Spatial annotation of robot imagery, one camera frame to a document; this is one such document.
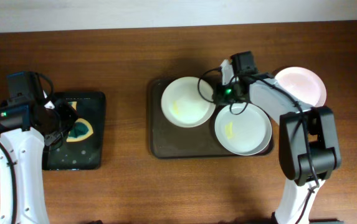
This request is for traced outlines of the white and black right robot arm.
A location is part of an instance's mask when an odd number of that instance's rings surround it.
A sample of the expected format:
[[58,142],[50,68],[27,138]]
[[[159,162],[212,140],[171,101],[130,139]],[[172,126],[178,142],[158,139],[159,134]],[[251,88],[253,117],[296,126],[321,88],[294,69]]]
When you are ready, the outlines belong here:
[[286,177],[272,223],[309,223],[318,191],[341,165],[333,111],[290,93],[268,73],[240,72],[216,85],[216,105],[260,108],[279,126],[278,159]]

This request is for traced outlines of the white plate back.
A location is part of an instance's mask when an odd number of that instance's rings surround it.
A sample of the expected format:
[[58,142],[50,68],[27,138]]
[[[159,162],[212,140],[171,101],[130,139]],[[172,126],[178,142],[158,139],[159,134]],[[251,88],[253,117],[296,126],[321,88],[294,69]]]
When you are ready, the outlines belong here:
[[165,118],[181,128],[194,128],[205,123],[214,113],[213,89],[197,77],[182,77],[171,82],[161,96]]

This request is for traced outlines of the white plate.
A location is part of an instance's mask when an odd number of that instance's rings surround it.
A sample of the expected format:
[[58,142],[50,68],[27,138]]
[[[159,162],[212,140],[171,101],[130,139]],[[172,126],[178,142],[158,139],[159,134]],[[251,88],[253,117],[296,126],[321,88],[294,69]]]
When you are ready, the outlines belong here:
[[165,118],[181,128],[194,128],[205,123],[214,113],[213,89],[197,77],[182,77],[171,82],[161,96]]
[[288,67],[279,71],[275,79],[279,85],[299,100],[319,107],[326,102],[326,87],[313,71],[303,67]]

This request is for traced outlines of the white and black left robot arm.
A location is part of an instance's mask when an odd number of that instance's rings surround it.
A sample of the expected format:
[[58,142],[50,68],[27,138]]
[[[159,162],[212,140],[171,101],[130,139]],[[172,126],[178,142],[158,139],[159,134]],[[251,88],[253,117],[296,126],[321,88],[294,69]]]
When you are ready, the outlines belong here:
[[61,141],[77,119],[63,99],[0,108],[0,223],[49,222],[43,150]]

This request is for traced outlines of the green and yellow sponge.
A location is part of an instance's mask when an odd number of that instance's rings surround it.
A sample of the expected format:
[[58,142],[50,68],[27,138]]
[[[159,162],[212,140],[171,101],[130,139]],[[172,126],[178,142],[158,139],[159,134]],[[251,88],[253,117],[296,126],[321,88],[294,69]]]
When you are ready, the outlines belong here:
[[69,131],[67,142],[80,142],[89,138],[93,134],[92,125],[85,119],[79,118]]

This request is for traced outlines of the pale grey plate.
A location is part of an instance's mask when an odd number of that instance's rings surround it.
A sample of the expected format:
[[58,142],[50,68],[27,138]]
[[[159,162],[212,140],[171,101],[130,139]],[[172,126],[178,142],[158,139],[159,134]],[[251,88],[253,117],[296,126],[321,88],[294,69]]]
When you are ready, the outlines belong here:
[[223,107],[216,116],[214,131],[224,148],[240,156],[264,152],[272,138],[269,117],[258,106],[250,103]]

